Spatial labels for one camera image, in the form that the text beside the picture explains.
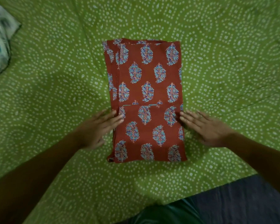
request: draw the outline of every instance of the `red cloth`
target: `red cloth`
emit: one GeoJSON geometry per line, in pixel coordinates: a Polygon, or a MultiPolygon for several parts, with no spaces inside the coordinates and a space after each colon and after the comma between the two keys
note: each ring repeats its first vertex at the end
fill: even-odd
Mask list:
{"type": "Polygon", "coordinates": [[[111,107],[124,114],[109,162],[185,161],[179,42],[103,42],[111,107]]]}

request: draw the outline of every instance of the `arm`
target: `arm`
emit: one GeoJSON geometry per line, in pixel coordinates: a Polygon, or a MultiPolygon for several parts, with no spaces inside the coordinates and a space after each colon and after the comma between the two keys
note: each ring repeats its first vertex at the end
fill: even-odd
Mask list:
{"type": "Polygon", "coordinates": [[[248,139],[205,113],[180,114],[180,120],[199,134],[201,143],[229,148],[280,192],[280,151],[248,139]]]}
{"type": "Polygon", "coordinates": [[[56,175],[83,147],[102,145],[102,136],[122,122],[116,111],[94,115],[51,148],[18,166],[0,179],[0,223],[22,223],[56,175]]]}

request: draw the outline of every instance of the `white and blue cloth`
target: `white and blue cloth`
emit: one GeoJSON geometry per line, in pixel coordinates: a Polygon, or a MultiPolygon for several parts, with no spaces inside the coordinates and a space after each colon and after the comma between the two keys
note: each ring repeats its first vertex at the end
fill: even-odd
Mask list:
{"type": "Polygon", "coordinates": [[[0,73],[8,66],[10,59],[9,40],[20,25],[11,14],[0,6],[0,73]]]}

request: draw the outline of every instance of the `white dotted pattern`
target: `white dotted pattern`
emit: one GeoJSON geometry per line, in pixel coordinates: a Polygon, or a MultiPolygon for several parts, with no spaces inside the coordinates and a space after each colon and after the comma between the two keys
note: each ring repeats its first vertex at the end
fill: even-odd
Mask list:
{"type": "MultiPolygon", "coordinates": [[[[110,107],[101,41],[180,41],[184,109],[280,150],[280,0],[0,0],[22,28],[0,75],[0,176],[110,107]]],[[[79,151],[26,223],[115,223],[254,174],[185,135],[187,162],[108,163],[79,151]]]]}

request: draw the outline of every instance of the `forearm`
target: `forearm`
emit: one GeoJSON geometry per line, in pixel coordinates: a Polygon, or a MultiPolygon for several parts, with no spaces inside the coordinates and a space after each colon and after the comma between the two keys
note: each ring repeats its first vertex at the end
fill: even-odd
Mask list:
{"type": "Polygon", "coordinates": [[[240,134],[226,138],[226,147],[237,154],[280,192],[280,151],[240,134]]]}
{"type": "Polygon", "coordinates": [[[0,223],[22,223],[79,149],[71,135],[0,179],[0,223]]]}

